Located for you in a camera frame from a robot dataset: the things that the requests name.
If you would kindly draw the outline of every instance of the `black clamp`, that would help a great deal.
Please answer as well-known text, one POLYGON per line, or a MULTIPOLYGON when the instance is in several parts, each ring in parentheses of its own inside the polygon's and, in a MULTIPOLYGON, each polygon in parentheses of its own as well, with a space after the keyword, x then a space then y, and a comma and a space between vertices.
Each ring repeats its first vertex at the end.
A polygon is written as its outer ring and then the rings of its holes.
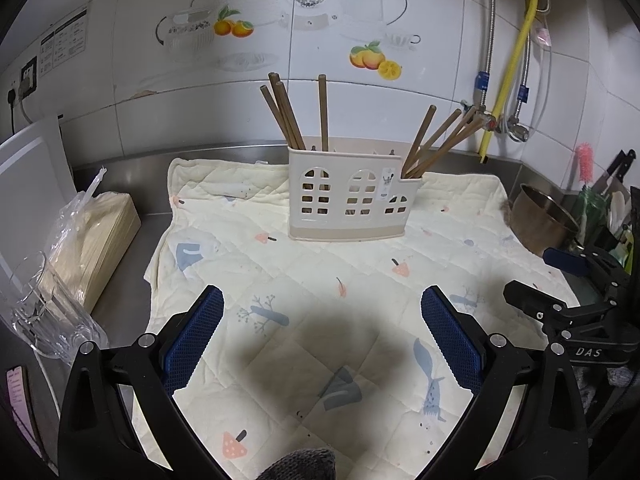
POLYGON ((549 342, 561 343, 574 365, 625 365, 640 346, 640 330, 628 309, 629 275, 609 253, 590 246, 580 255, 548 249, 545 262, 576 276, 588 277, 603 301, 569 308, 544 292, 511 282, 504 299, 540 321, 549 342))

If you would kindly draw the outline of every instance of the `yellow gas hose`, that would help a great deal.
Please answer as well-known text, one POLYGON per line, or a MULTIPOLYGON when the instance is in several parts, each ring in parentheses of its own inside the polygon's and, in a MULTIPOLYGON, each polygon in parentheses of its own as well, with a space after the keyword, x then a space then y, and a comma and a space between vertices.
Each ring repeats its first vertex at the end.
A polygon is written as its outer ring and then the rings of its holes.
MULTIPOLYGON (((516 73, 516 69, 518 67, 518 62, 520 60, 520 55, 522 54, 522 49, 524 48, 524 42, 527 41, 527 35, 531 29, 531 25, 533 25, 533 20, 536 17, 536 8, 538 7, 538 0, 529 0, 529 8, 527 9, 527 13, 524 17, 524 22, 522 23, 522 28, 520 29, 520 33, 518 34, 518 39, 516 40, 516 44, 513 47, 513 52, 511 53, 511 59, 509 60, 509 64, 507 65, 507 72, 504 74, 504 78, 502 79, 502 86, 500 86, 500 92, 498 93, 498 98, 495 100, 494 109, 491 112, 491 115, 495 117, 496 120, 502 114, 502 110, 504 105, 507 102, 509 97, 509 90, 511 88, 511 81, 516 73)), ((484 131, 484 135, 482 136, 482 143, 480 144, 480 150, 478 151, 480 155, 480 162, 484 162, 486 158, 486 150, 489 148, 489 142, 491 141, 491 132, 488 130, 484 131)))

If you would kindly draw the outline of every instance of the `electrical outlet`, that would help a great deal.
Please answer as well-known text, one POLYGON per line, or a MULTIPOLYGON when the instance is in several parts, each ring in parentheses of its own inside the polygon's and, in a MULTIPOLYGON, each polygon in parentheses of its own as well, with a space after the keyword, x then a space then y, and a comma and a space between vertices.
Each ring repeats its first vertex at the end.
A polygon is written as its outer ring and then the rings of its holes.
POLYGON ((25 66, 20 70, 20 83, 22 83, 25 79, 29 81, 29 87, 24 91, 22 97, 25 98, 27 95, 30 95, 36 90, 36 72, 38 67, 38 57, 34 57, 28 62, 25 66))

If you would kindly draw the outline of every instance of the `wooden chopstick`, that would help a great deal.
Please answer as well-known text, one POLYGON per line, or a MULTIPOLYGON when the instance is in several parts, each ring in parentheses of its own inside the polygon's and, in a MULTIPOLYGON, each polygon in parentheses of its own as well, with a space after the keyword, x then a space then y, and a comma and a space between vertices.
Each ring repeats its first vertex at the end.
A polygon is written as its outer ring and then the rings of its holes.
MULTIPOLYGON (((429 137, 429 139, 427 140, 427 142, 425 142, 422 147, 420 148, 420 150, 418 150, 418 153, 415 154, 414 157, 414 163, 420 163, 420 160, 427 154, 429 153, 429 150, 431 149, 431 147, 434 145, 434 143, 436 142, 436 140, 438 140, 442 134, 444 132, 446 132, 449 127, 455 122, 455 120, 460 117, 460 115, 462 114, 462 110, 460 110, 460 108, 456 108, 456 110, 453 111, 453 113, 447 118, 446 121, 444 121, 440 127, 436 130, 436 132, 429 137)), ((407 177, 409 177, 409 174, 412 173, 412 171, 407 171, 407 177)))
POLYGON ((297 150, 298 144, 296 142, 295 136, 293 135, 293 129, 289 124, 287 115, 285 114, 285 104, 282 97, 282 93, 278 90, 278 83, 280 82, 280 74, 277 74, 275 72, 270 72, 269 82, 271 83, 271 89, 273 90, 273 97, 275 98, 276 104, 278 106, 278 110, 280 111, 280 116, 282 117, 282 124, 285 130, 287 131, 288 140, 291 142, 291 147, 294 150, 297 150))
POLYGON ((269 109, 273 114, 273 118, 276 119, 276 122, 278 123, 278 126, 280 127, 280 130, 282 131, 282 134, 284 135, 284 138, 287 141, 287 146, 289 146, 290 148, 293 148, 291 138, 289 137, 289 131, 287 130, 287 127, 284 124, 284 118, 282 117, 280 110, 278 109, 278 105, 273 100, 273 97, 271 97, 271 92, 269 92, 268 86, 262 85, 260 87, 260 92, 262 92, 262 95, 264 96, 264 100, 267 101, 267 105, 269 106, 269 109))
POLYGON ((418 152, 418 149, 420 148, 420 143, 424 138, 424 134, 429 129, 429 126, 431 126, 431 121, 433 121, 433 116, 436 114, 436 110, 437 108, 434 105, 431 105, 427 110, 427 113, 424 116, 424 120, 422 121, 422 124, 418 129, 418 133, 415 134, 414 143, 411 145, 411 149, 409 150, 409 153, 406 156, 406 160, 402 165, 402 172, 401 172, 402 178, 406 178, 407 171, 409 171, 409 168, 411 168, 412 165, 415 163, 415 159, 414 159, 415 154, 418 152))
POLYGON ((290 131, 293 134, 293 139, 296 141, 296 145, 298 146, 298 150, 306 150, 305 141, 302 139, 302 134, 300 133, 300 128, 298 126, 298 122, 296 121, 296 116, 293 113, 293 108, 291 107, 291 102, 289 101, 289 95, 287 94, 287 89, 284 86, 282 81, 276 83, 276 88, 280 93, 280 98, 282 99, 282 106, 284 108, 283 115, 289 123, 290 131))
POLYGON ((462 129, 467 126, 468 124, 471 124, 471 119, 473 119, 473 116, 476 114, 476 107, 472 106, 471 108, 469 108, 469 110, 466 112, 466 114, 464 115, 464 117, 462 117, 462 119, 460 119, 460 122, 458 123, 458 126, 456 126, 450 137, 455 137, 457 134, 460 133, 460 131, 462 131, 462 129))
POLYGON ((435 164, 440 158, 449 152, 454 146, 457 146, 460 142, 471 137, 476 133, 484 124, 484 119, 478 117, 471 124, 468 124, 464 130, 462 130, 456 136, 450 136, 440 149, 429 160, 425 160, 422 164, 413 169, 408 177, 409 178, 422 178, 425 171, 427 171, 433 164, 435 164))
POLYGON ((320 134, 322 137, 322 150, 329 151, 329 112, 326 100, 326 75, 318 76, 318 93, 320 95, 320 134))

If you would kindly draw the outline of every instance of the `orange fruit decal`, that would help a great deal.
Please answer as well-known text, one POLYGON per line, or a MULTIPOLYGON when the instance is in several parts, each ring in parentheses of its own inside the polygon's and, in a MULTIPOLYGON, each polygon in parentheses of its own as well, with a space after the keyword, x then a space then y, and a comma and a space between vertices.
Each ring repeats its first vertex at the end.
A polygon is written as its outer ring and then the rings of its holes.
POLYGON ((383 61, 378 66, 378 73, 382 79, 395 81, 402 75, 402 67, 395 61, 383 61))
POLYGON ((237 22, 231 32, 236 38, 246 38, 254 33, 254 24, 243 21, 237 22))
POLYGON ((356 67, 356 68, 366 68, 364 65, 364 61, 362 60, 362 57, 364 56, 365 51, 364 50, 360 50, 359 52, 357 52, 356 54, 352 53, 349 54, 349 61, 351 61, 351 64, 356 67))
POLYGON ((365 46, 354 46, 349 55, 353 66, 370 70, 377 70, 385 59, 385 55, 380 50, 379 41, 372 41, 365 46))
POLYGON ((213 32, 215 32, 219 36, 226 36, 227 34, 230 34, 234 30, 236 22, 230 20, 229 17, 235 16, 236 14, 240 14, 240 11, 237 9, 229 9, 228 5, 222 7, 222 9, 220 9, 220 12, 218 13, 217 22, 213 24, 213 32))
POLYGON ((221 22, 216 22, 213 25, 213 32, 215 32, 219 36, 226 36, 231 33, 234 28, 235 23, 231 20, 222 20, 221 22))

